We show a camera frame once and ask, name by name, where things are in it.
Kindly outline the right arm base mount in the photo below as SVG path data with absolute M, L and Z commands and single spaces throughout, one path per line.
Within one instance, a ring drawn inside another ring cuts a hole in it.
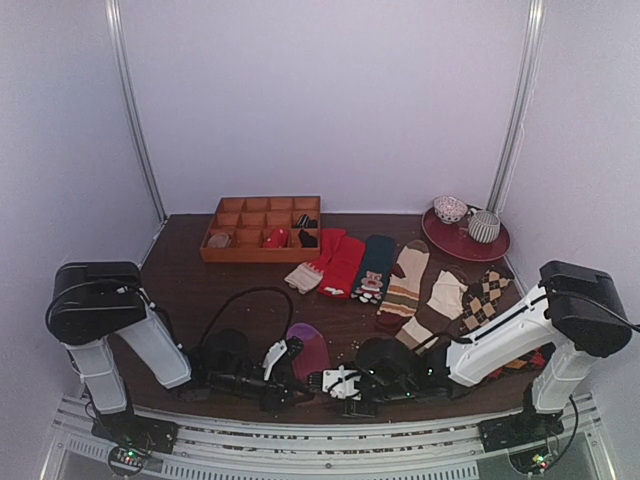
M 478 424 L 480 440 L 485 452 L 519 447 L 542 441 L 564 432 L 560 412 L 539 414 L 522 411 L 518 414 L 484 420 Z

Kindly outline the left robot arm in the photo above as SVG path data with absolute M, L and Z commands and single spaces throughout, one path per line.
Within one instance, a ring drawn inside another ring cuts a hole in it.
M 144 424 L 130 410 L 131 397 L 109 344 L 123 340 L 156 381 L 184 402 L 204 402 L 215 392 L 255 398 L 264 411 L 313 399 L 293 362 L 304 344 L 281 334 L 259 362 L 251 360 L 241 331 L 207 325 L 196 346 L 177 339 L 168 312 L 145 291 L 132 262 L 72 262 L 54 276 L 45 313 L 47 330 L 64 346 L 96 413 L 123 444 L 137 442 Z

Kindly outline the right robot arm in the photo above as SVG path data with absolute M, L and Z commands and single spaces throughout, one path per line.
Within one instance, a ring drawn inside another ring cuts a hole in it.
M 366 340 L 349 367 L 317 371 L 308 383 L 341 403 L 346 417 L 373 417 L 391 402 L 447 403 L 465 396 L 509 362 L 551 345 L 542 373 L 528 387 L 528 406 L 513 419 L 519 440 L 551 424 L 593 365 L 626 347 L 638 332 L 612 277 L 553 260 L 518 303 L 464 335 L 441 331 L 414 347 L 396 338 Z

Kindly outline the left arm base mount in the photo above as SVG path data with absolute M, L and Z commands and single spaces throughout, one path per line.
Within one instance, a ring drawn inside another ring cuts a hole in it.
M 93 421 L 91 434 L 124 448 L 171 454 L 178 436 L 178 424 L 136 414 L 120 420 L 99 417 Z

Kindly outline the magenta purple ribbed sock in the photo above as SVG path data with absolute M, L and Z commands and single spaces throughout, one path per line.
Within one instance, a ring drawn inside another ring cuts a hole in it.
M 296 323 L 286 334 L 287 339 L 298 338 L 304 344 L 302 352 L 293 360 L 296 378 L 306 383 L 308 376 L 331 368 L 329 352 L 324 336 L 312 325 Z

